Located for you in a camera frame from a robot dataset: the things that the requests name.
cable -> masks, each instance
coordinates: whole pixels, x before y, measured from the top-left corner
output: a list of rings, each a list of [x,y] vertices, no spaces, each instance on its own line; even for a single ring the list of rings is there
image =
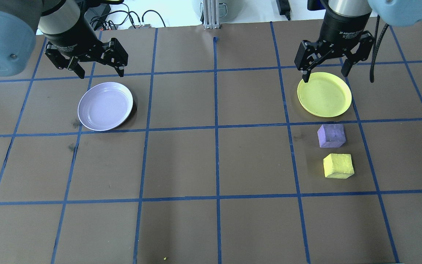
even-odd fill
[[[134,20],[133,20],[133,18],[131,17],[131,13],[135,13],[136,14],[136,12],[134,12],[134,11],[129,11],[129,12],[127,12],[127,11],[124,11],[124,10],[116,10],[116,11],[113,11],[113,12],[110,12],[110,13],[108,13],[108,14],[105,14],[105,15],[101,15],[101,16],[94,16],[94,17],[92,17],[92,20],[90,20],[90,25],[93,27],[93,23],[95,23],[95,22],[98,22],[98,21],[100,21],[100,22],[102,22],[102,24],[105,26],[105,25],[108,25],[108,22],[106,22],[106,20],[105,20],[105,18],[103,18],[103,17],[107,17],[107,16],[109,16],[109,15],[111,15],[111,14],[114,14],[114,13],[127,13],[127,16],[124,18],[124,20],[121,22],[121,23],[119,23],[119,24],[114,24],[113,22],[111,22],[112,23],[112,25],[114,25],[114,26],[120,26],[120,25],[123,25],[124,24],[124,22],[126,22],[126,20],[129,18],[129,20],[130,20],[130,22],[131,22],[131,25],[133,26],[133,28],[136,28],[135,26],[134,26]]]
[[[154,12],[154,13],[158,14],[158,15],[159,15],[159,17],[160,17],[160,20],[162,20],[162,23],[164,24],[164,28],[166,28],[166,26],[165,26],[165,22],[164,22],[164,20],[162,19],[162,16],[161,16],[161,15],[159,14],[159,12],[157,12],[156,10],[147,10],[146,12],[144,12],[144,13],[142,14],[142,23],[144,23],[144,15],[145,15],[147,12]]]
[[[377,32],[379,31],[380,15],[377,15],[377,22],[375,22],[375,34],[374,34],[374,48],[377,45]]]
[[[385,32],[389,28],[389,24],[385,24],[384,28],[382,29],[382,32],[380,32],[379,40],[375,44],[374,51],[372,52],[372,62],[370,63],[370,82],[374,82],[374,66],[375,66],[375,59],[377,58],[377,53],[379,52],[380,43],[382,43],[382,39],[384,38]]]

foam block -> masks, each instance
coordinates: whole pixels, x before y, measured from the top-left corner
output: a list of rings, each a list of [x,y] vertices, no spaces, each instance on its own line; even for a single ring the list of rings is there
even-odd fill
[[[347,179],[355,173],[351,154],[330,154],[323,159],[326,178]]]
[[[346,142],[343,124],[324,124],[317,134],[320,147],[341,147]]]

black cable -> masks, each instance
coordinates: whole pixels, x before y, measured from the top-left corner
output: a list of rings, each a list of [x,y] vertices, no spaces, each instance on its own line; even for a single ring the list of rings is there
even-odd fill
[[[377,53],[379,52],[380,43],[382,43],[382,39],[384,38],[385,32],[387,31],[389,24],[385,24],[382,32],[380,32],[379,40],[375,44],[374,51],[372,52],[372,62],[370,63],[370,82],[374,82],[374,66],[375,66],[375,59],[377,58]]]
[[[380,15],[377,15],[377,22],[375,22],[375,34],[374,34],[374,48],[377,45],[377,32],[379,31]]]
[[[134,20],[131,17],[131,12],[134,12],[134,11],[127,12],[127,11],[124,11],[124,10],[116,10],[116,11],[110,12],[110,13],[105,14],[105,15],[94,16],[94,17],[92,17],[92,20],[90,20],[90,25],[92,25],[92,23],[97,22],[97,21],[104,22],[105,24],[108,24],[103,17],[107,17],[107,16],[109,16],[111,14],[118,13],[118,12],[127,13],[127,17],[125,17],[124,20],[120,24],[113,24],[113,25],[116,25],[116,26],[123,25],[124,22],[129,18],[130,21],[132,22],[131,25],[133,26],[133,28],[136,28],[134,26]]]
[[[166,26],[165,26],[165,22],[164,22],[164,20],[162,19],[162,16],[161,16],[161,15],[159,14],[159,12],[157,12],[156,10],[147,10],[146,12],[144,12],[144,13],[142,14],[142,23],[144,22],[144,15],[145,15],[147,12],[154,12],[154,13],[158,14],[158,15],[159,15],[159,17],[160,17],[160,20],[162,20],[162,23],[164,24],[164,28],[166,28]]]
[[[112,20],[108,20],[108,25],[110,25],[110,29],[112,25],[115,27],[115,30],[118,29],[118,27],[115,25],[115,23]]]
[[[136,15],[136,16],[137,16],[137,21],[138,21],[138,22],[141,22],[141,20],[139,19],[139,15],[138,15],[136,12],[134,12],[134,11],[129,11],[129,13],[133,13],[134,15]]]

